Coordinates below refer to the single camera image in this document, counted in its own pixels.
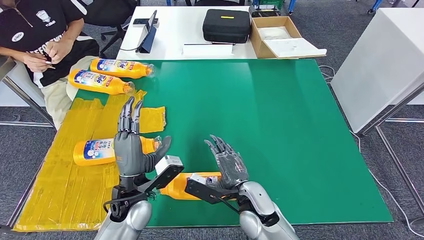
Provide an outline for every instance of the gray floor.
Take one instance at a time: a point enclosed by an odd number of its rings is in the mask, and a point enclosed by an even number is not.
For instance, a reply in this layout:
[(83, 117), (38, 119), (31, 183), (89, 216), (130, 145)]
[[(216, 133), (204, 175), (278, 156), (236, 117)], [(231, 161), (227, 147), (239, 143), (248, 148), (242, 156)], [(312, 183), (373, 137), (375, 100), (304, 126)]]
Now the gray floor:
[[(184, 1), (173, 2), (184, 6)], [(319, 48), (327, 48), (327, 56), (317, 58), (318, 64), (326, 64), (336, 70), (343, 63), (355, 42), (358, 40), (372, 15), (367, 10), (372, 0), (297, 0), (292, 19), (303, 37)], [(143, 1), (143, 5), (162, 6), (165, 0)], [(382, 7), (391, 5), (384, 0)], [(85, 26), (84, 32), (96, 38), (100, 45), (99, 33), (108, 28)], [(114, 58), (120, 42), (112, 46), (106, 54)], [(13, 120), (13, 114), (21, 115), (23, 121), (42, 121), (35, 112), (28, 108), (0, 108), (0, 120)], [(399, 117), (424, 118), (424, 106), (408, 106)], [(382, 126), (388, 140), (405, 164), (415, 186), (424, 197), (424, 128), (420, 124), (385, 123)], [(37, 166), (46, 154), (54, 138), (54, 130), (48, 128), (0, 126), (0, 206), (5, 223), (25, 191), (36, 171)], [(407, 190), (401, 176), (395, 170), (389, 154), (374, 130), (361, 138), (363, 157), (369, 168), (380, 181), (386, 185), (399, 201), (410, 218), (419, 217), (418, 207)], [(402, 222), (403, 215), (397, 209), (388, 194), (381, 188), (380, 192), (386, 202), (394, 223), (389, 224), (339, 224), (339, 225), (302, 225), (295, 226), (302, 240), (414, 240), (419, 237), (408, 231)], [(424, 227), (418, 226), (416, 231), (424, 233)], [(0, 240), (79, 240), (93, 239), (95, 232), (42, 232), (27, 236), (0, 234)], [(173, 240), (245, 240), (247, 237), (238, 227), (231, 228), (184, 228), (184, 229), (146, 229), (140, 239), (173, 239)]]

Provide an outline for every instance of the orange detergent bottle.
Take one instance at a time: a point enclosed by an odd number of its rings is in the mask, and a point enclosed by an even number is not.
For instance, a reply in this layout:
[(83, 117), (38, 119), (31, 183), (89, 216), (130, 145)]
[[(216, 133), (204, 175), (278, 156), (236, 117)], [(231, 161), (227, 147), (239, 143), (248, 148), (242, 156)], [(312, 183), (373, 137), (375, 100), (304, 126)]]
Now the orange detergent bottle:
[(199, 198), (190, 195), (184, 191), (187, 185), (187, 179), (191, 177), (193, 174), (196, 174), (197, 177), (204, 178), (205, 182), (208, 185), (217, 185), (218, 179), (221, 177), (221, 173), (219, 171), (215, 172), (196, 172), (196, 173), (187, 173), (182, 172), (179, 173), (168, 185), (162, 189), (160, 189), (160, 194), (168, 195), (173, 199), (177, 200), (200, 200)]
[[(149, 154), (161, 145), (160, 136), (145, 138), (140, 136), (142, 151)], [(114, 139), (80, 141), (73, 149), (73, 161), (79, 166), (92, 166), (115, 162)]]
[(139, 79), (144, 76), (152, 76), (154, 66), (137, 61), (95, 58), (90, 64), (90, 70), (119, 78)]
[(135, 86), (133, 82), (124, 82), (118, 77), (104, 75), (92, 71), (74, 69), (68, 76), (72, 86), (93, 92), (109, 95), (128, 94), (133, 95)]

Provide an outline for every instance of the black t-shirt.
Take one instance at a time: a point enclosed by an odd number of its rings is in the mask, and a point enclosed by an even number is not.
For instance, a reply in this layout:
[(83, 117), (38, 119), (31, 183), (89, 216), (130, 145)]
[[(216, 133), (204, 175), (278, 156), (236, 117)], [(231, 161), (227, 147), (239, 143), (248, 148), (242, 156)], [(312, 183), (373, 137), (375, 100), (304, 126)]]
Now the black t-shirt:
[[(0, 47), (20, 52), (45, 53), (47, 42), (59, 41), (72, 21), (81, 19), (86, 13), (78, 0), (20, 0), (16, 8), (0, 8)], [(99, 45), (81, 33), (70, 53), (56, 69), (28, 73), (40, 88), (66, 77), (75, 63), (85, 56), (98, 56)]]

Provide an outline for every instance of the yellow cloth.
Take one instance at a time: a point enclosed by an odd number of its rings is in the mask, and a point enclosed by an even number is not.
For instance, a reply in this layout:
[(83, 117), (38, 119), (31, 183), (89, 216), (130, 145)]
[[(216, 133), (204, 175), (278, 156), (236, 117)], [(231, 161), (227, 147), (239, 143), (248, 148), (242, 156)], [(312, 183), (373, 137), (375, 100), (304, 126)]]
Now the yellow cloth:
[(162, 132), (167, 122), (165, 121), (165, 107), (143, 107), (140, 110), (140, 133)]
[[(139, 91), (135, 101), (146, 93)], [(126, 95), (109, 96), (103, 107), (98, 99), (75, 99), (57, 132), (22, 213), (13, 230), (41, 232), (98, 229), (106, 216), (102, 208), (118, 184), (115, 163), (78, 166), (73, 161), (77, 142), (114, 136)], [(143, 132), (161, 131), (165, 108), (142, 108)]]

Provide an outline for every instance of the green work surface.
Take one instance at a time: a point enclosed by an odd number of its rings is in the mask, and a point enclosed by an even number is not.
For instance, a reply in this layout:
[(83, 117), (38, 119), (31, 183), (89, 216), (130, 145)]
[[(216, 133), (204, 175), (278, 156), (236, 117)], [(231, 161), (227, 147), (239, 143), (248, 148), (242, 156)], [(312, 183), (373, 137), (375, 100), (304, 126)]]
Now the green work surface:
[[(249, 179), (292, 224), (392, 221), (314, 60), (144, 62), (155, 65), (155, 77), (133, 82), (147, 91), (144, 107), (166, 107), (167, 122), (145, 136), (172, 136), (168, 154), (181, 158), (184, 172), (218, 171), (203, 141), (214, 134), (240, 152)], [(82, 90), (77, 97), (107, 100)], [(166, 195), (151, 203), (150, 227), (239, 224), (223, 203)]]

